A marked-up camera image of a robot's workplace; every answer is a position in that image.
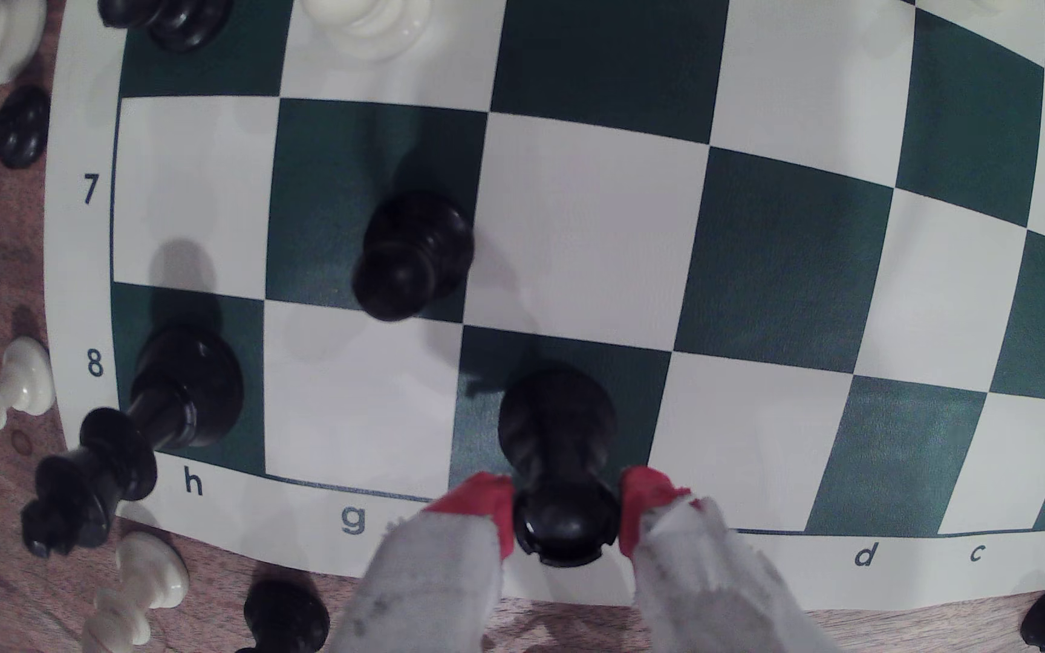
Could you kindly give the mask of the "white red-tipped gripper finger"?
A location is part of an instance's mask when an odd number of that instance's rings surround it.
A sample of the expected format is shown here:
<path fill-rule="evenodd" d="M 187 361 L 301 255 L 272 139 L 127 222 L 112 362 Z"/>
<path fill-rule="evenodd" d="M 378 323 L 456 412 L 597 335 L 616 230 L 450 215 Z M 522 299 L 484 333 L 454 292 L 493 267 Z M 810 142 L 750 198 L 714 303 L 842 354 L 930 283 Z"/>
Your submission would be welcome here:
<path fill-rule="evenodd" d="M 620 479 L 619 546 L 653 652 L 839 652 L 711 497 L 649 466 Z"/>
<path fill-rule="evenodd" d="M 481 652 L 515 549 L 513 484 L 478 472 L 394 527 L 327 644 L 329 652 Z"/>

